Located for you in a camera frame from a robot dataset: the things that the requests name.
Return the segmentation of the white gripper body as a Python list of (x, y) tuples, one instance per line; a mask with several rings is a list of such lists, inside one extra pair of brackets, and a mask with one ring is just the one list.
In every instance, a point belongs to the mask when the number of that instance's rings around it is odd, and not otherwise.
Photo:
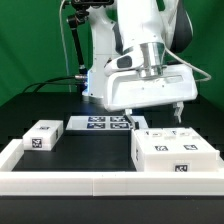
[(142, 78), (144, 70), (118, 68), (117, 59), (104, 68), (103, 104), (108, 111), (135, 109), (194, 100), (197, 87), (192, 69), (183, 64), (168, 65), (163, 74)]

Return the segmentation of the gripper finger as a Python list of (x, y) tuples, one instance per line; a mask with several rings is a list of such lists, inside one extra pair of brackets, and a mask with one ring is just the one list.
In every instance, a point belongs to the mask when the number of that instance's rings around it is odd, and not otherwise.
[(139, 123), (137, 121), (134, 120), (134, 118), (132, 117), (132, 110), (131, 109), (126, 109), (125, 110), (125, 117), (128, 120), (128, 122), (130, 123), (130, 126), (132, 129), (136, 130), (139, 128)]
[(176, 103), (173, 104), (173, 108), (175, 109), (174, 117), (177, 119), (177, 121), (179, 123), (181, 123), (182, 122), (181, 115), (182, 115), (182, 112), (183, 112), (183, 109), (184, 109), (184, 103), (183, 102), (176, 102)]

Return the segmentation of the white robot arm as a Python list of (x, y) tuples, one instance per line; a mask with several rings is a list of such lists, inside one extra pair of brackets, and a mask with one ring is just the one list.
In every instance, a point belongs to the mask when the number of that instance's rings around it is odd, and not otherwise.
[(137, 108), (171, 104), (180, 118), (185, 101), (197, 96), (190, 66), (166, 65), (174, 41), (189, 42), (192, 27), (182, 0), (112, 0), (87, 10), (93, 65), (83, 98), (130, 116)]

